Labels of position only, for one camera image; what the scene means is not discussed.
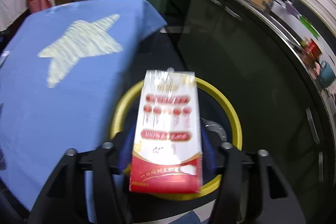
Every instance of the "red and white carton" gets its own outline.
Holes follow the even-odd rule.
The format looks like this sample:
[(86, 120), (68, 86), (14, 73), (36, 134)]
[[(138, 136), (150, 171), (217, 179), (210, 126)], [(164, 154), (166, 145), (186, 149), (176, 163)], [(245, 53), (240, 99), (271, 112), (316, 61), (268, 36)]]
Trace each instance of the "red and white carton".
[(202, 146), (193, 72), (147, 71), (139, 104), (129, 189), (198, 193)]

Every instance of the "yellow bowl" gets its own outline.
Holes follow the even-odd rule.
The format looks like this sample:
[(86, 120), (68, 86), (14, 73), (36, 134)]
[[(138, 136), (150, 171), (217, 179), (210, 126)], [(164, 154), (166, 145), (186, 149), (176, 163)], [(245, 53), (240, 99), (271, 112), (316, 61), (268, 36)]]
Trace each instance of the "yellow bowl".
[[(225, 111), (231, 125), (232, 131), (232, 144), (237, 147), (239, 150), (242, 149), (243, 146), (243, 135), (242, 128), (238, 119), (238, 115), (229, 102), (229, 100), (213, 85), (205, 82), (202, 79), (196, 78), (197, 87), (201, 90), (208, 93), (212, 96), (223, 108)], [(115, 114), (112, 120), (112, 125), (110, 129), (110, 138), (114, 138), (114, 136), (123, 130), (123, 123), (126, 118), (127, 112), (131, 107), (133, 101), (140, 96), (141, 89), (143, 86), (143, 80), (139, 83), (135, 84), (131, 87), (125, 95), (120, 99)], [(191, 200), (195, 198), (203, 197), (211, 192), (215, 191), (221, 183), (221, 175), (216, 176), (213, 180), (209, 181), (207, 184), (201, 187), (199, 193), (195, 194), (155, 194), (155, 196), (168, 200)]]

